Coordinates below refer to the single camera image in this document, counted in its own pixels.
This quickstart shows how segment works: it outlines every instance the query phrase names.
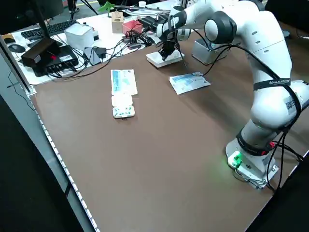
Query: white table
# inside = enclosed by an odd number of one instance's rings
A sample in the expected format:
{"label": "white table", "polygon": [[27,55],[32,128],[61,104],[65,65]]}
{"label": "white table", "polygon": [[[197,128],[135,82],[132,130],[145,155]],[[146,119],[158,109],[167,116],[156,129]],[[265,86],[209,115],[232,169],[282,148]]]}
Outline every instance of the white table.
{"label": "white table", "polygon": [[[163,1],[163,2],[158,2],[158,3],[153,3],[153,4],[149,4],[147,5],[150,8],[156,8],[159,7],[160,9],[164,9],[164,10],[170,10],[177,2],[175,0],[168,0],[168,1]],[[143,16],[147,16],[147,15],[154,15],[156,13],[160,13],[160,12],[155,12],[155,11],[150,11],[150,10],[145,10],[145,11],[135,11],[132,12],[133,15],[143,15]],[[125,22],[131,21],[136,19],[136,16],[131,16],[131,17],[127,17],[125,18]],[[87,17],[87,18],[82,18],[82,19],[78,19],[77,20],[79,23],[86,23],[87,25],[93,27],[95,30],[98,31],[99,34],[99,40],[95,41],[92,46],[97,46],[97,47],[106,47],[107,49],[109,48],[113,48],[116,46],[116,44],[122,39],[122,36],[124,36],[124,34],[114,34],[112,32],[112,23],[111,23],[111,19],[108,17],[108,14],[101,14],[101,15],[96,15],[96,16],[92,16],[92,17]],[[16,41],[17,44],[24,46],[26,48],[26,51],[28,51],[30,48],[28,48],[27,44],[30,43],[29,40],[25,39],[24,37],[22,37],[21,35],[21,31],[19,32],[14,32],[12,33],[12,35],[14,36],[14,39]],[[148,36],[150,36],[155,43],[159,42],[159,39],[151,32],[147,33]],[[57,36],[52,36],[53,39],[60,41],[59,39],[62,39],[64,42],[66,42],[66,36],[64,33],[62,34],[58,34]],[[120,51],[121,47],[118,46],[115,50],[115,52]],[[121,55],[125,55],[131,52],[134,52],[135,50],[129,50],[128,48],[124,49],[121,52]],[[22,53],[14,53],[12,52],[12,55],[14,56],[14,58],[16,60],[20,60],[20,57],[22,55]],[[84,59],[82,59],[80,56],[76,55],[80,62],[78,64],[78,67],[81,66],[84,63]],[[110,58],[109,55],[106,56],[106,58],[103,61],[106,61]],[[23,66],[20,62],[18,62],[20,69],[22,70],[22,72],[24,73],[26,79],[28,80],[28,82],[31,85],[40,85],[43,84],[45,82],[51,81],[53,79],[56,79],[55,77],[51,77],[51,76],[41,76],[41,77],[37,77],[34,72],[33,69],[30,67],[25,67]],[[60,72],[60,74],[66,75],[69,74],[70,72]]]}

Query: monitor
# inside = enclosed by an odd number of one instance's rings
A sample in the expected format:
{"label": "monitor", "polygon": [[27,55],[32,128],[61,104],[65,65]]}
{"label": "monitor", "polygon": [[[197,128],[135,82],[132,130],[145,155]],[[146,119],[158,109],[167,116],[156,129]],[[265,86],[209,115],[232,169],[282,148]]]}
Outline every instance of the monitor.
{"label": "monitor", "polygon": [[0,34],[41,23],[63,12],[62,0],[6,0],[0,14]]}

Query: brown table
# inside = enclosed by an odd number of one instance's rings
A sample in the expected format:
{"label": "brown table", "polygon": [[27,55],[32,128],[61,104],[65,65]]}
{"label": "brown table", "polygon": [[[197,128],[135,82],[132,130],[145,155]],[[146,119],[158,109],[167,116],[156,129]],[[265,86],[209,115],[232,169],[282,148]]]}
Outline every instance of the brown table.
{"label": "brown table", "polygon": [[[190,56],[196,38],[181,48],[191,71],[204,72]],[[293,41],[289,47],[293,75],[308,81],[309,52]],[[272,196],[235,179],[226,163],[225,146],[247,123],[253,101],[245,54],[232,50],[206,77],[210,87],[177,96],[169,76],[187,70],[181,62],[156,69],[145,56],[156,50],[37,86],[32,100],[101,231],[243,231]],[[112,116],[111,69],[134,69],[139,93],[128,120]],[[286,139],[300,154],[309,147],[308,117],[307,110]],[[288,152],[284,161],[285,180],[297,162]]]}

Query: white box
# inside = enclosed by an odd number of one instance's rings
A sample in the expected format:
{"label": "white box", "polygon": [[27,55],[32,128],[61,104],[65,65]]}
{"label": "white box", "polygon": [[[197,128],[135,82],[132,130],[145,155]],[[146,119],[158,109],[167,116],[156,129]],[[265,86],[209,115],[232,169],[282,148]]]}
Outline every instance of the white box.
{"label": "white box", "polygon": [[75,23],[64,31],[67,43],[73,48],[84,50],[94,43],[92,27]]}
{"label": "white box", "polygon": [[155,65],[157,68],[161,68],[163,66],[172,64],[172,63],[176,63],[178,61],[182,60],[182,57],[180,55],[180,52],[175,50],[173,51],[172,54],[170,54],[165,61],[162,60],[162,56],[160,55],[159,52],[153,52],[150,54],[146,55],[147,60],[152,63],[153,65]]}

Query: keyboard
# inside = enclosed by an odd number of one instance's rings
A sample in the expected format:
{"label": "keyboard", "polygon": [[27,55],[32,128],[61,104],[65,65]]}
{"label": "keyboard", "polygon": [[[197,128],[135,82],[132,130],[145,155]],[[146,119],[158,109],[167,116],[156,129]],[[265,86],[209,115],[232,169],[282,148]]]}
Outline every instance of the keyboard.
{"label": "keyboard", "polygon": [[[53,25],[47,26],[47,31],[50,36],[57,35],[57,34],[63,33],[65,29],[69,28],[75,23],[78,23],[78,22],[76,20],[73,20],[73,21],[66,21],[62,23],[53,24]],[[25,39],[28,39],[30,41],[42,39],[44,37],[40,28],[24,31],[21,33],[21,35]]]}

